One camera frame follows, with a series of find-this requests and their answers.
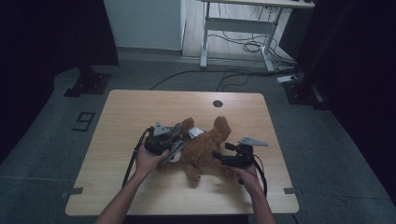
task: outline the gray carpet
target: gray carpet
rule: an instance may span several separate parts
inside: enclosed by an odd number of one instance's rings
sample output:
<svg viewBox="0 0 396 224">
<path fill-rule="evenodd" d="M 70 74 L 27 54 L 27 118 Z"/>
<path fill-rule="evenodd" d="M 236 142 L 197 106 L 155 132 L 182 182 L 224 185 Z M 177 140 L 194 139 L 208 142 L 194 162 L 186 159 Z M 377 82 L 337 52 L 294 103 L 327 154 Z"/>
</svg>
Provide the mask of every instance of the gray carpet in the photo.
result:
<svg viewBox="0 0 396 224">
<path fill-rule="evenodd" d="M 211 65 L 207 70 L 232 69 Z M 91 138 L 111 90 L 148 90 L 197 64 L 120 61 L 104 95 L 63 97 L 78 78 L 76 69 L 54 80 L 55 90 L 26 135 L 0 166 L 0 223 L 92 223 L 94 217 L 64 213 Z M 188 73 L 155 90 L 215 91 L 223 73 Z M 278 223 L 396 223 L 396 208 L 353 141 L 330 111 L 290 105 L 273 77 L 233 77 L 224 91 L 259 92 L 267 102 L 300 211 L 276 215 Z M 93 112 L 87 132 L 75 132 L 80 112 Z"/>
</svg>

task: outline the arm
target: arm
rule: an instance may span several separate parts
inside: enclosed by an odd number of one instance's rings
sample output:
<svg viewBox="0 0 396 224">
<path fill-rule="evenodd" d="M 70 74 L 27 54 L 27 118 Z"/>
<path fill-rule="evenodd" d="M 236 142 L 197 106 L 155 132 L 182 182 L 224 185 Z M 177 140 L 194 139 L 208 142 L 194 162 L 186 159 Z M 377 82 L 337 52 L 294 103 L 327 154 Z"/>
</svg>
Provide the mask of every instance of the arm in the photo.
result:
<svg viewBox="0 0 396 224">
<path fill-rule="evenodd" d="M 139 148 L 136 157 L 136 171 L 94 223 L 122 223 L 134 200 L 137 189 L 155 169 L 158 162 L 167 155 L 167 150 L 161 156 L 154 156 L 147 152 L 144 147 Z"/>
<path fill-rule="evenodd" d="M 257 224 L 276 224 L 274 215 L 271 212 L 267 198 L 262 192 L 262 186 L 257 178 L 256 167 L 250 165 L 247 169 L 234 169 L 244 181 L 245 189 L 250 195 L 253 204 L 253 212 Z"/>
</svg>

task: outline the person's left hand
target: person's left hand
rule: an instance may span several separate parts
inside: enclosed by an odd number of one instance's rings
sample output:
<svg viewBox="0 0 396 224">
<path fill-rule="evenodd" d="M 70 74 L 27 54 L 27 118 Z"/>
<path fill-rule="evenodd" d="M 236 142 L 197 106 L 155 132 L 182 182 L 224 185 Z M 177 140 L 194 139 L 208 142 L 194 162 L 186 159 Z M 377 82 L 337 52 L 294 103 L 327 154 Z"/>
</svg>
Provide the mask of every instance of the person's left hand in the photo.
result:
<svg viewBox="0 0 396 224">
<path fill-rule="evenodd" d="M 145 149 L 145 146 L 142 145 L 137 152 L 135 172 L 142 175 L 148 175 L 155 170 L 158 162 L 163 160 L 168 154 L 169 150 L 165 150 L 161 156 L 151 154 Z"/>
</svg>

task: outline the wire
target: wire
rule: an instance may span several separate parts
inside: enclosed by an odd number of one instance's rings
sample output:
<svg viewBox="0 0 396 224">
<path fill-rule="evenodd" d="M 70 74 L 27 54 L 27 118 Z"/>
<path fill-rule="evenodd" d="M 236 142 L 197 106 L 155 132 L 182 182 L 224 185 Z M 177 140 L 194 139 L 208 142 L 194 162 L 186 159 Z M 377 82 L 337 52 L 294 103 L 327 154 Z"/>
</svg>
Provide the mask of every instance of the wire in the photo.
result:
<svg viewBox="0 0 396 224">
<path fill-rule="evenodd" d="M 221 87 L 221 91 L 224 91 L 224 87 L 227 87 L 227 86 L 242 86 L 242 85 L 244 85 L 244 84 L 246 84 L 248 82 L 248 79 L 250 77 L 269 77 L 269 76 L 274 76 L 274 75 L 287 74 L 287 73 L 296 73 L 296 72 L 298 72 L 297 69 L 291 68 L 291 69 L 285 69 L 285 70 L 274 72 L 274 73 L 255 73 L 255 72 L 246 73 L 245 72 L 245 73 L 230 74 L 228 76 L 226 76 L 226 73 L 224 73 L 224 75 L 221 78 L 221 81 L 220 81 L 218 87 L 216 88 L 216 91 L 219 91 L 220 87 Z M 240 84 L 223 85 L 223 82 L 224 82 L 225 79 L 227 79 L 229 77 L 237 77 L 237 76 L 247 76 L 247 78 L 246 78 L 246 80 L 243 83 L 240 83 Z"/>
<path fill-rule="evenodd" d="M 267 191 L 268 191 L 268 185 L 267 185 L 267 179 L 265 178 L 264 169 L 260 168 L 260 165 L 257 163 L 256 160 L 253 160 L 253 163 L 254 163 L 254 166 L 256 166 L 256 169 L 259 172 L 260 176 L 262 177 L 262 188 L 264 191 L 264 195 L 266 197 Z"/>
<path fill-rule="evenodd" d="M 154 88 L 156 88 L 157 86 L 161 85 L 162 83 L 164 83 L 166 80 L 172 78 L 172 77 L 177 77 L 186 73 L 223 73 L 224 71 L 219 71 L 219 70 L 214 70 L 214 71 L 210 71 L 210 70 L 190 70 L 190 71 L 183 71 L 183 72 L 179 72 L 179 73 L 175 73 L 169 77 L 166 77 L 165 79 L 161 80 L 160 82 L 158 82 L 157 84 L 155 84 L 154 86 L 152 86 L 151 88 L 149 88 L 149 91 L 152 91 Z"/>
<path fill-rule="evenodd" d="M 228 12 L 227 12 L 227 4 L 225 4 L 225 3 L 224 3 L 224 9 L 225 9 L 225 14 L 228 16 L 228 18 L 230 18 L 230 15 L 228 15 Z"/>
<path fill-rule="evenodd" d="M 258 52 L 258 51 L 262 50 L 265 41 L 264 42 L 259 42 L 255 38 L 263 37 L 263 36 L 266 37 L 266 35 L 254 36 L 252 34 L 251 38 L 232 39 L 232 38 L 228 37 L 224 32 L 223 32 L 223 34 L 224 34 L 224 36 L 221 36 L 221 35 L 209 35 L 209 36 L 218 37 L 218 38 L 224 39 L 224 40 L 226 40 L 228 42 L 232 42 L 232 43 L 235 43 L 235 44 L 243 45 L 243 50 L 246 51 L 246 52 Z M 252 40 L 252 41 L 238 42 L 238 40 Z M 276 45 L 275 45 L 274 48 L 269 48 L 269 53 L 273 57 L 274 61 L 277 62 L 277 63 L 285 63 L 285 64 L 288 64 L 290 66 L 295 66 L 297 63 L 293 59 L 288 59 L 288 58 L 282 57 L 282 56 L 280 56 L 279 54 L 276 53 L 276 48 L 278 46 L 278 42 L 277 42 L 277 40 L 275 38 L 273 38 L 273 40 L 276 42 Z"/>
<path fill-rule="evenodd" d="M 257 18 L 257 20 L 259 21 L 260 20 L 260 18 L 262 17 L 262 11 L 260 12 L 260 15 L 259 15 L 259 17 Z"/>
<path fill-rule="evenodd" d="M 272 9 L 271 9 L 271 10 L 272 10 Z M 274 11 L 274 13 L 277 12 L 278 10 L 279 10 L 279 7 L 276 8 L 276 10 Z M 266 12 L 266 13 L 270 13 L 270 12 L 267 11 L 267 10 L 265 10 L 265 12 Z"/>
<path fill-rule="evenodd" d="M 293 218 L 296 224 L 299 224 L 297 217 L 294 214 L 291 214 L 291 217 Z"/>
<path fill-rule="evenodd" d="M 219 3 L 219 17 L 221 18 L 221 9 L 220 9 L 220 3 Z"/>
<path fill-rule="evenodd" d="M 134 166 L 134 160 L 136 159 L 137 152 L 138 152 L 139 148 L 140 148 L 140 147 L 142 146 L 142 144 L 143 144 L 143 140 L 144 140 L 144 138 L 145 138 L 145 135 L 146 135 L 146 133 L 148 133 L 151 129 L 153 129 L 153 128 L 152 128 L 152 127 L 147 128 L 147 129 L 143 132 L 142 136 L 140 136 L 140 139 L 139 139 L 139 141 L 137 142 L 136 147 L 134 147 L 134 153 L 132 154 L 131 160 L 129 161 L 128 168 L 127 168 L 127 170 L 126 170 L 126 172 L 125 172 L 124 179 L 123 179 L 123 181 L 122 181 L 122 186 L 123 186 L 123 187 L 124 187 L 124 185 L 126 184 L 126 182 L 128 182 L 129 173 L 131 173 L 132 166 Z"/>
<path fill-rule="evenodd" d="M 268 21 L 269 21 L 270 18 L 271 18 L 271 13 L 272 13 L 272 7 L 270 7 L 270 12 L 268 13 Z"/>
<path fill-rule="evenodd" d="M 257 155 L 253 154 L 254 157 L 256 157 L 257 159 L 259 159 L 260 164 L 262 166 L 262 169 L 264 169 L 264 166 L 262 165 L 262 159 L 260 159 L 260 157 L 258 157 Z"/>
<path fill-rule="evenodd" d="M 249 19 L 251 19 L 251 17 L 254 15 L 254 13 L 257 11 L 257 6 L 254 7 L 254 11 L 251 13 Z"/>
</svg>

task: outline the white wall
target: white wall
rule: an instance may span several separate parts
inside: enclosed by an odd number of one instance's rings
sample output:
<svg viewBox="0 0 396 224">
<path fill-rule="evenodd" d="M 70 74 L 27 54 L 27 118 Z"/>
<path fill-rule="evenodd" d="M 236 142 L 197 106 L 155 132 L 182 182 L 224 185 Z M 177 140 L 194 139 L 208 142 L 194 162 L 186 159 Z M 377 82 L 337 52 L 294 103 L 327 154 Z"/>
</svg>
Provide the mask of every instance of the white wall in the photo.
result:
<svg viewBox="0 0 396 224">
<path fill-rule="evenodd" d="M 105 0 L 117 47 L 181 50 L 186 0 Z"/>
</svg>

